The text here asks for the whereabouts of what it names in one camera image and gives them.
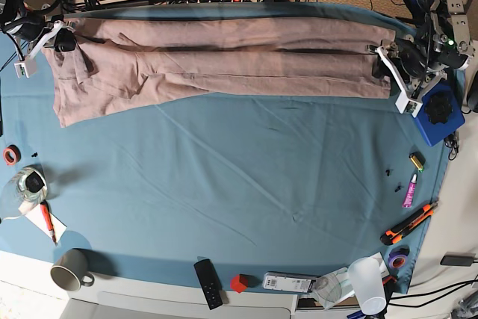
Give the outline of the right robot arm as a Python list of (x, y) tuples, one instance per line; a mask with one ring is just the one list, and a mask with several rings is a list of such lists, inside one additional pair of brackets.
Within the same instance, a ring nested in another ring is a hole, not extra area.
[(1, 0), (1, 33), (13, 43), (17, 58), (27, 59), (21, 44), (31, 48), (39, 46), (52, 48), (56, 52), (71, 52), (76, 47), (72, 26), (64, 22), (64, 17), (53, 12), (65, 0), (54, 0), (52, 4), (33, 9), (25, 0)]

